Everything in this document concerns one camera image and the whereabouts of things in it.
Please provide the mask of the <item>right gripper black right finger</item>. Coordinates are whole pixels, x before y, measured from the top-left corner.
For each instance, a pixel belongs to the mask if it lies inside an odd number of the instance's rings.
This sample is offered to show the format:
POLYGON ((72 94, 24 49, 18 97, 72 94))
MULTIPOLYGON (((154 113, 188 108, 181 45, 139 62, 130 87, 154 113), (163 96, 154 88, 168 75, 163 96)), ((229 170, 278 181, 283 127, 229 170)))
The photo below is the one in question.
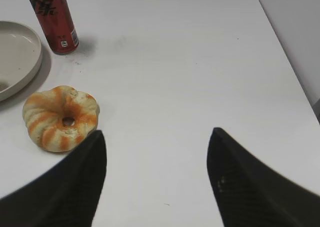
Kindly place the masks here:
POLYGON ((274 171, 215 127, 206 167, 225 227, 318 227, 320 197, 274 171))

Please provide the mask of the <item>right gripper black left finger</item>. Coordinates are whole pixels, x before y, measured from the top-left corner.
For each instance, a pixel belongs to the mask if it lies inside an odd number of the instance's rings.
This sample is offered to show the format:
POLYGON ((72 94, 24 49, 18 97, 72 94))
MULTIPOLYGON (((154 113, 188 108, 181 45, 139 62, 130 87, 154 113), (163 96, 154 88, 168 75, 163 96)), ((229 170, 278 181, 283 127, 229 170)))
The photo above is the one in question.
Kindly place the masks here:
POLYGON ((95 130, 50 170, 1 198, 2 227, 90 227, 107 172, 107 150, 95 130))

